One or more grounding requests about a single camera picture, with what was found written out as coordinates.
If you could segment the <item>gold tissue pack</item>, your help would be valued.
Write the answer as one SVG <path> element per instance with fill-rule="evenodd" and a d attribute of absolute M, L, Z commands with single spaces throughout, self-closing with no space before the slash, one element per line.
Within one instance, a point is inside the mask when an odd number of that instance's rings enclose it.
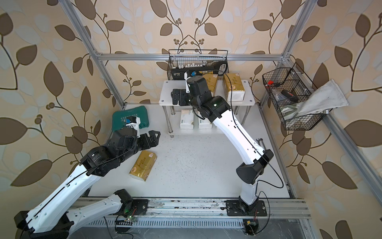
<path fill-rule="evenodd" d="M 218 83 L 218 75 L 217 74 L 204 74 L 203 77 L 205 78 L 208 89 L 211 91 L 211 95 L 214 97 L 216 92 L 216 86 Z"/>
<path fill-rule="evenodd" d="M 131 168 L 129 175 L 135 179 L 146 181 L 155 162 L 157 155 L 154 152 L 143 150 Z"/>
<path fill-rule="evenodd" d="M 239 73 L 225 73 L 223 87 L 228 102 L 241 102 L 244 100 L 245 89 Z"/>

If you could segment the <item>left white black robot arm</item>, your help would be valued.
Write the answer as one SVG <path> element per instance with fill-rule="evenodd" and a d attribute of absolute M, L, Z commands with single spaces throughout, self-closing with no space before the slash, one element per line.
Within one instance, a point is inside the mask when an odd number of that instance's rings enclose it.
<path fill-rule="evenodd" d="M 125 190 L 79 209 L 71 206 L 96 182 L 133 155 L 156 147 L 160 132 L 138 134 L 133 127 L 114 131 L 107 142 L 90 150 L 68 178 L 42 203 L 20 211 L 14 221 L 17 239 L 66 239 L 88 223 L 111 214 L 133 211 L 134 200 Z"/>

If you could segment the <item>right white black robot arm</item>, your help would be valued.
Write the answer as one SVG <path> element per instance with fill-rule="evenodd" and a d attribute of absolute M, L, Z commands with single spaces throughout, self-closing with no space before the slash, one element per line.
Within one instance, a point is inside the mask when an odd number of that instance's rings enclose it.
<path fill-rule="evenodd" d="M 255 142 L 237 120 L 229 103 L 211 94 L 202 75 L 185 76 L 185 83 L 186 89 L 172 91 L 173 104 L 196 109 L 202 119 L 209 120 L 225 134 L 242 158 L 242 164 L 236 169 L 243 182 L 242 190 L 238 200 L 230 201 L 229 213 L 254 216 L 259 203 L 258 181 L 274 156 L 272 151 Z"/>

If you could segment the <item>white tissue pack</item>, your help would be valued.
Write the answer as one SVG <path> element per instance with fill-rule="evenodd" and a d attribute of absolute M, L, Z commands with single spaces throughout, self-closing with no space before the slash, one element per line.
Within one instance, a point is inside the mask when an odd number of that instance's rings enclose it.
<path fill-rule="evenodd" d="M 208 119 L 198 119 L 199 129 L 212 129 L 212 123 Z"/>
<path fill-rule="evenodd" d="M 193 110 L 181 110 L 180 129 L 194 129 Z"/>

